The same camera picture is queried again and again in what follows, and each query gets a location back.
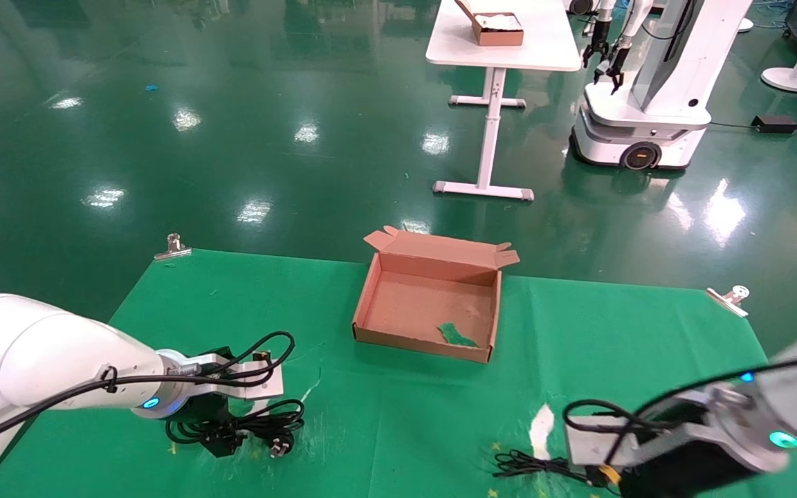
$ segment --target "black power adapter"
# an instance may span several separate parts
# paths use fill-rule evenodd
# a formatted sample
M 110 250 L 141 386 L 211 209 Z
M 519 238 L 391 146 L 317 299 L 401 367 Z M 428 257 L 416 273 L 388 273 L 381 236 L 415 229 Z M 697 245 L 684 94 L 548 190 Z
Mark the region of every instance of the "black power adapter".
M 785 133 L 790 135 L 797 130 L 797 123 L 791 116 L 771 116 L 759 114 L 752 120 L 751 126 L 758 133 Z

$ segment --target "table foot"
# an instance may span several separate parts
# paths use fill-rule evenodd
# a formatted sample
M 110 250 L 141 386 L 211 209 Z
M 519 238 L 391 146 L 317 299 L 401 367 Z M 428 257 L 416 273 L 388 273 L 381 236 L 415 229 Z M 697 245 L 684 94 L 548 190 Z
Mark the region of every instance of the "table foot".
M 432 186 L 433 192 L 452 192 L 455 194 L 473 194 L 480 196 L 505 196 L 509 199 L 522 199 L 534 201 L 534 190 L 515 189 L 513 187 L 495 187 L 493 185 L 479 189 L 474 183 L 436 182 Z
M 448 104 L 467 104 L 467 105 L 487 105 L 490 100 L 484 97 L 471 97 L 470 95 L 451 95 L 448 99 Z M 519 107 L 524 109 L 528 107 L 523 98 L 501 98 L 501 107 Z

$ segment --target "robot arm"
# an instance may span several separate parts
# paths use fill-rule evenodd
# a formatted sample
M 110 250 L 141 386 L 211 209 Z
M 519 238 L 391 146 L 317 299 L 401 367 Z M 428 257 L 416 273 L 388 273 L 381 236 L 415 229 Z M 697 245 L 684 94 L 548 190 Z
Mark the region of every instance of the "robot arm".
M 596 53 L 601 54 L 601 60 L 607 57 L 607 32 L 611 28 L 616 0 L 601 0 L 595 15 L 595 26 L 592 29 L 592 40 L 583 50 L 583 66 L 589 64 L 589 59 Z
M 275 335 L 290 338 L 285 332 L 274 332 L 254 344 L 248 354 Z M 227 397 L 281 396 L 280 365 L 292 347 L 293 340 L 275 362 L 265 353 L 254 353 L 253 360 L 241 362 L 244 357 L 235 358 L 228 348 L 187 358 L 174 350 L 153 351 L 108 325 L 54 306 L 0 294 L 0 423 L 63 391 L 109 381 L 105 389 L 88 390 L 51 409 L 116 407 L 145 418 L 210 426 L 211 433 L 222 438 L 203 444 L 222 457 L 232 454 L 244 437 L 235 431 L 237 417 L 228 412 Z M 113 382 L 115 376 L 118 384 Z M 151 380 L 130 382 L 133 376 Z M 184 380 L 172 382 L 168 376 Z M 201 381 L 187 382 L 187 378 Z M 0 432 L 0 456 L 20 425 Z M 290 449 L 280 448 L 280 454 Z
M 625 434 L 619 443 L 611 428 L 626 426 L 626 416 L 567 416 L 566 410 L 566 422 L 576 425 L 566 427 L 570 460 L 616 467 L 623 496 L 693 496 L 782 472 L 797 448 L 797 343 L 771 365 L 733 375 L 740 378 L 706 379 L 658 397 L 635 413 L 647 422 L 634 433 L 619 432 Z
M 610 77 L 611 82 L 614 83 L 614 90 L 611 94 L 623 86 L 623 63 L 626 63 L 626 56 L 629 55 L 629 49 L 632 47 L 632 38 L 648 18 L 653 6 L 654 0 L 632 0 L 623 20 L 622 34 L 614 42 L 607 59 L 602 59 L 595 68 L 595 83 L 598 83 L 601 75 Z

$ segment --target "green tablecloth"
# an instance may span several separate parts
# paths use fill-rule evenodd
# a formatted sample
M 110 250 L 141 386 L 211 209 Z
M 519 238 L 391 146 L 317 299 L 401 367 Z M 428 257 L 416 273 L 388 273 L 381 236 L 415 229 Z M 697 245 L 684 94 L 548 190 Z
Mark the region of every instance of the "green tablecloth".
M 0 466 L 0 497 L 607 497 L 557 476 L 493 478 L 491 457 L 531 451 L 544 403 L 555 413 L 578 398 L 634 409 L 764 360 L 749 324 L 701 290 L 530 277 L 504 279 L 489 365 L 360 344 L 350 322 L 366 271 L 212 251 L 154 262 L 111 324 L 184 353 L 293 333 L 286 395 L 312 389 L 296 450 L 272 460 L 253 441 L 215 459 L 198 445 L 173 448 L 161 423 L 127 411 L 48 412 Z M 565 453 L 560 423 L 548 448 Z M 714 495 L 795 494 L 797 452 L 787 472 Z

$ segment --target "open cardboard box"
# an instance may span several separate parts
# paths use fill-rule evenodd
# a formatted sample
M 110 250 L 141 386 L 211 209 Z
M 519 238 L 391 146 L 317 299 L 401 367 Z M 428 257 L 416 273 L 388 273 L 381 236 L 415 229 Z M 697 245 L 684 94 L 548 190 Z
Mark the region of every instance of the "open cardboard box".
M 459 8 L 463 10 L 469 20 L 472 21 L 472 32 L 475 34 L 475 41 L 482 46 L 518 46 L 524 40 L 524 28 L 522 23 L 518 21 L 515 13 L 512 12 L 473 12 L 472 7 L 469 6 L 468 0 L 455 0 Z M 507 16 L 515 20 L 515 25 L 518 29 L 491 29 L 483 26 L 482 18 L 490 18 L 494 16 Z
M 500 317 L 500 268 L 519 261 L 515 251 L 506 251 L 509 243 L 393 227 L 365 241 L 378 252 L 352 318 L 356 340 L 489 362 Z M 440 330 L 445 324 L 475 346 L 449 343 Z

